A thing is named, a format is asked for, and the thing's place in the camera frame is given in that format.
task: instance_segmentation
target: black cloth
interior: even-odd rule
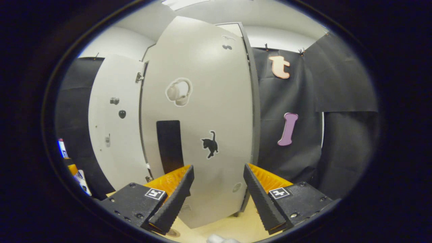
[[[315,111],[378,111],[370,75],[341,38],[324,35],[306,49],[304,60],[314,80]]]
[[[84,171],[87,185],[98,199],[113,192],[93,151],[89,134],[89,101],[93,82],[104,58],[78,58],[69,67],[56,103],[55,125],[67,154]]]
[[[318,176],[312,184],[330,198],[346,196],[367,168],[379,133],[376,112],[325,113]]]
[[[306,181],[330,198],[354,187],[379,137],[377,99],[357,56],[335,35],[299,53],[254,48],[259,79],[261,133],[258,166],[291,182]],[[283,56],[288,79],[272,72]],[[279,146],[285,113],[299,115],[292,144]],[[322,115],[324,113],[324,140]]]
[[[295,52],[254,48],[261,108],[258,166],[289,181],[310,181],[321,156],[322,113],[314,110],[312,78],[305,62]],[[288,79],[272,72],[271,56],[283,56],[290,63]],[[299,115],[292,133],[292,144],[279,146],[285,126],[285,113]]]

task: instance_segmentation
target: black cat sticker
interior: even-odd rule
[[[210,131],[210,133],[213,134],[213,139],[210,138],[202,138],[201,140],[203,141],[203,149],[209,149],[210,154],[209,156],[207,156],[207,159],[210,159],[211,157],[213,157],[216,153],[219,153],[219,151],[217,150],[217,142],[216,142],[216,133],[215,131]]]

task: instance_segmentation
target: beige floor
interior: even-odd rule
[[[241,243],[252,243],[270,237],[264,229],[252,198],[249,199],[245,211],[239,213],[238,217],[226,217],[195,229],[190,229],[180,218],[176,218],[171,226],[171,232],[163,237],[180,243],[205,243],[211,234],[217,234],[226,239],[233,238]]]

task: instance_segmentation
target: sticker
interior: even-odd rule
[[[187,84],[187,91],[182,90],[182,83]],[[187,78],[177,78],[172,81],[165,90],[166,98],[173,102],[175,106],[182,107],[187,105],[192,94],[192,82]]]
[[[120,116],[121,119],[125,118],[126,117],[126,111],[125,110],[120,110],[118,112],[118,116]]]
[[[105,136],[105,145],[107,147],[111,146],[111,133],[108,133],[108,136]]]
[[[292,143],[292,131],[294,130],[294,125],[299,118],[299,115],[294,113],[285,113],[283,117],[285,118],[285,127],[283,128],[282,138],[277,142],[277,145],[279,146],[286,146]]]
[[[238,190],[240,190],[241,186],[242,186],[242,183],[241,183],[241,182],[237,183],[237,184],[232,188],[232,192],[237,192]]]
[[[117,105],[119,102],[120,102],[120,99],[116,98],[116,97],[112,97],[111,99],[109,99],[110,104]]]
[[[225,50],[226,49],[232,50],[232,47],[229,45],[228,41],[229,40],[234,40],[235,41],[235,39],[233,37],[229,36],[229,35],[222,35],[222,38],[223,38],[223,42],[224,42],[224,44],[222,45],[222,47]]]
[[[145,196],[147,196],[149,198],[154,198],[156,200],[160,200],[161,197],[164,195],[164,193],[165,193],[165,191],[150,188],[150,190],[146,193]]]
[[[215,155],[215,152],[219,153],[216,142],[216,133],[213,130],[210,130],[210,133],[213,134],[213,138],[201,138],[201,141],[203,141],[203,149],[208,149],[210,152],[207,156],[208,160]]]
[[[283,197],[286,197],[288,195],[291,195],[283,187],[278,188],[278,189],[274,189],[274,190],[270,190],[269,192],[274,199],[279,199],[279,198],[283,198]]]
[[[283,56],[269,57],[273,61],[271,70],[276,77],[279,78],[289,78],[289,73],[285,72],[285,66],[289,67],[289,62],[285,61]]]

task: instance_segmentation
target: ceiling light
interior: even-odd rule
[[[166,1],[163,1],[162,4],[167,5],[172,10],[176,11],[176,10],[179,10],[181,8],[190,6],[192,4],[208,2],[208,1],[210,1],[210,0],[166,0]]]

